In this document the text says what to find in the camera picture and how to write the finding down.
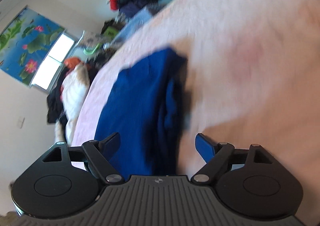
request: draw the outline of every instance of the window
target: window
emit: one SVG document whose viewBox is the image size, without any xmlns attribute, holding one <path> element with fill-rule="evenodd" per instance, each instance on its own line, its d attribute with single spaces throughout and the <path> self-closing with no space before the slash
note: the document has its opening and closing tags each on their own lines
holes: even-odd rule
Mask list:
<svg viewBox="0 0 320 226">
<path fill-rule="evenodd" d="M 73 38 L 67 34 L 62 34 L 39 66 L 31 84 L 46 91 L 50 90 L 57 74 L 62 70 L 64 59 L 74 44 L 75 40 Z"/>
</svg>

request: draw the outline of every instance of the window pane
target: window pane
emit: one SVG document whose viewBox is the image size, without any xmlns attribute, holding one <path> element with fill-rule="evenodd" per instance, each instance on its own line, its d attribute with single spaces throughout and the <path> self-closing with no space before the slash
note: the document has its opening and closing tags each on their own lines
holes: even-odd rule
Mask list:
<svg viewBox="0 0 320 226">
<path fill-rule="evenodd" d="M 75 41 L 73 41 L 73 39 L 63 34 L 56 41 L 48 55 L 56 59 L 57 61 L 62 62 L 63 59 L 66 57 L 67 53 L 70 51 L 74 42 Z"/>
<path fill-rule="evenodd" d="M 47 56 L 41 63 L 35 77 L 33 78 L 32 84 L 37 84 L 44 89 L 48 89 L 60 65 L 60 62 L 57 62 L 55 59 Z"/>
</svg>

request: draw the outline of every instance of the bed sheet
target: bed sheet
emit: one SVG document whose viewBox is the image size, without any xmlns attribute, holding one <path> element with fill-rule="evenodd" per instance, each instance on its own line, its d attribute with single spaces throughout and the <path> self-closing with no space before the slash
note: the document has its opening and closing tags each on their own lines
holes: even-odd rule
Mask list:
<svg viewBox="0 0 320 226">
<path fill-rule="evenodd" d="M 303 185 L 298 218 L 319 223 L 320 0 L 174 0 L 98 73 L 74 146 L 94 138 L 119 71 L 167 45 L 188 58 L 179 173 L 204 165 L 197 133 L 237 148 L 261 144 Z"/>
</svg>

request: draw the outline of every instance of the metal screw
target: metal screw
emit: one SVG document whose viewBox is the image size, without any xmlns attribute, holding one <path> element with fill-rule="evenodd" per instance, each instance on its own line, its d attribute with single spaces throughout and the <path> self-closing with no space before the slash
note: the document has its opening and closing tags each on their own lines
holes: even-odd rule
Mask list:
<svg viewBox="0 0 320 226">
<path fill-rule="evenodd" d="M 122 176 L 118 174 L 111 174 L 106 177 L 106 180 L 109 183 L 118 183 L 122 180 Z"/>
<path fill-rule="evenodd" d="M 204 183 L 204 182 L 207 182 L 209 181 L 209 176 L 205 175 L 205 174 L 197 174 L 194 176 L 193 178 L 196 182 L 199 182 L 199 183 Z"/>
</svg>

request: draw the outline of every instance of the ribbed gray panel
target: ribbed gray panel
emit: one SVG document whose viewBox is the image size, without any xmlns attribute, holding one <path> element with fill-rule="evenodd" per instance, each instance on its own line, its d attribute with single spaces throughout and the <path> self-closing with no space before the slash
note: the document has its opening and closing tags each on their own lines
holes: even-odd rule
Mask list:
<svg viewBox="0 0 320 226">
<path fill-rule="evenodd" d="M 108 186 L 77 215 L 58 220 L 23 215 L 12 226 L 303 226 L 294 217 L 249 220 L 226 209 L 208 187 L 195 186 L 184 176 L 160 179 L 132 176 L 125 184 Z"/>
</svg>

